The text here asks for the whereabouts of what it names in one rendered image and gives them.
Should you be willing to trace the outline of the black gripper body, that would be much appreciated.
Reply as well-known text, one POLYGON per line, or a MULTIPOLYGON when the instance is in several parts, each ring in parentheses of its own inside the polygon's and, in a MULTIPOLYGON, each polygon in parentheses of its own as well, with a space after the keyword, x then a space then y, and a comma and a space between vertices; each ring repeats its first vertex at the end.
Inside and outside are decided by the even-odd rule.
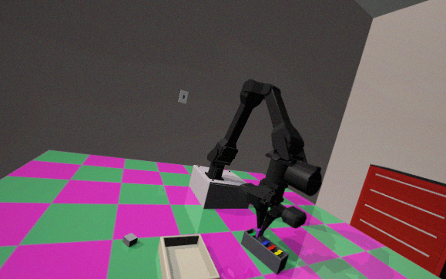
MULTIPOLYGON (((262 179, 262 183, 265 183, 265 187, 273 190, 276 189, 277 192, 277 203, 270 208, 270 212, 274 215, 281 216, 283 222, 289 224, 293 228, 298 228, 305 223, 307 218, 305 212, 300 211, 296 207, 286 208, 281 203, 284 201, 283 195, 286 188, 288 188, 287 182, 281 182, 274 180, 266 175, 262 179)), ((247 196, 247 190, 254 187, 252 183, 243 183, 239 186, 238 193, 244 197, 247 196)))

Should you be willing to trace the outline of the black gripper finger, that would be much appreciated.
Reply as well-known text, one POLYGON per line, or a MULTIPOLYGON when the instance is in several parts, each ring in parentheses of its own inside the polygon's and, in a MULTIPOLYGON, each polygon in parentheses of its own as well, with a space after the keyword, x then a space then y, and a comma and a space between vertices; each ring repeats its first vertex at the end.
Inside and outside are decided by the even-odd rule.
POLYGON ((265 206, 263 209, 257 209, 256 207, 254 207, 256 209, 257 212, 257 229, 260 229, 263 226, 263 222, 265 220, 266 217, 266 213, 268 211, 268 206, 265 206))
POLYGON ((264 232, 276 219, 278 219, 282 216, 281 215, 281 216, 277 217, 276 215, 272 214, 270 212, 270 210, 265 213, 266 213, 266 218, 265 218, 265 221, 263 222, 263 226, 262 226, 262 230, 261 230, 262 232, 264 232))

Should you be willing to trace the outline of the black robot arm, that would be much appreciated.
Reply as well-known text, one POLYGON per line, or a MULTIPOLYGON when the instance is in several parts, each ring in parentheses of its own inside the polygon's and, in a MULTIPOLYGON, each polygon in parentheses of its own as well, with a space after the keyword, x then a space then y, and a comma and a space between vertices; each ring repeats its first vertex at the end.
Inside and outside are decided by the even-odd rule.
MULTIPOLYGON (((304 152, 304 141, 299 132, 290 122, 281 91, 270 83, 257 82, 253 79, 243 84, 240 92, 240 106, 223 139, 207 154, 211 162, 208 173, 214 180, 224 180, 221 176, 225 165, 230 165, 235 159, 238 149, 236 142, 248 120, 252 110, 266 100, 270 118, 273 124, 271 133, 274 150, 266 153, 271 158, 267 176, 313 196, 321 186, 321 168, 307 163, 304 152)), ((262 180, 261 180, 262 181, 262 180)), ((265 187, 260 181, 258 186, 247 190, 246 201, 257 209, 265 206, 273 207, 277 203, 277 192, 265 187)))

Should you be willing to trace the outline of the beige shallow tray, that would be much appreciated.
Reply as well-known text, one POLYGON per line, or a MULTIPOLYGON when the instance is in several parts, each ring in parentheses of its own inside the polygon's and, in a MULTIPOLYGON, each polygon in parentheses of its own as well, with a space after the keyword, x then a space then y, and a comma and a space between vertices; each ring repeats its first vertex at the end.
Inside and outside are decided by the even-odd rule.
POLYGON ((201 234, 160 237, 163 279, 220 279, 201 234))

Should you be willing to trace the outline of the violet fuse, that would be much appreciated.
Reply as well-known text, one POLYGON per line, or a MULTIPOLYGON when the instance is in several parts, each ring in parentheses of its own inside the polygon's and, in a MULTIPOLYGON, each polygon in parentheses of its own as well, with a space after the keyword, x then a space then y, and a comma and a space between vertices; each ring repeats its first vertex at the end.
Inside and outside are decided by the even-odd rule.
POLYGON ((257 239, 258 237, 260 237, 260 238, 262 237, 262 235, 263 235, 264 232, 262 232, 261 230, 262 230, 262 228, 257 229, 257 232, 256 232, 256 239, 257 239))

